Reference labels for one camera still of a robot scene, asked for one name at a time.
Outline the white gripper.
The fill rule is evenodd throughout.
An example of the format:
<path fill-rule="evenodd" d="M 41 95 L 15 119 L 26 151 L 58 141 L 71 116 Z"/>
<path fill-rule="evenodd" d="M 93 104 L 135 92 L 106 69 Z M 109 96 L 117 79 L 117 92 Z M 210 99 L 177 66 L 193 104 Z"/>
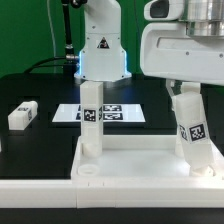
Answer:
<path fill-rule="evenodd" d="M 140 67 L 146 76 L 166 78 L 170 97 L 181 93 L 181 81 L 224 85 L 224 37 L 190 37 L 183 23 L 148 24 Z"/>

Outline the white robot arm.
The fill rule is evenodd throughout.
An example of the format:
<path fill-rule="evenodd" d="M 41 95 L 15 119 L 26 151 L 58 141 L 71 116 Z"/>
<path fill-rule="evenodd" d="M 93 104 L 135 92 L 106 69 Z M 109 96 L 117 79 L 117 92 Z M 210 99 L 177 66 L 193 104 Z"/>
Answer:
<path fill-rule="evenodd" d="M 85 45 L 74 54 L 64 16 L 66 58 L 78 80 L 119 82 L 131 76 L 121 46 L 117 0 L 61 0 L 63 10 L 84 9 Z M 140 68 L 144 75 L 224 86 L 224 0 L 151 0 L 144 6 Z"/>

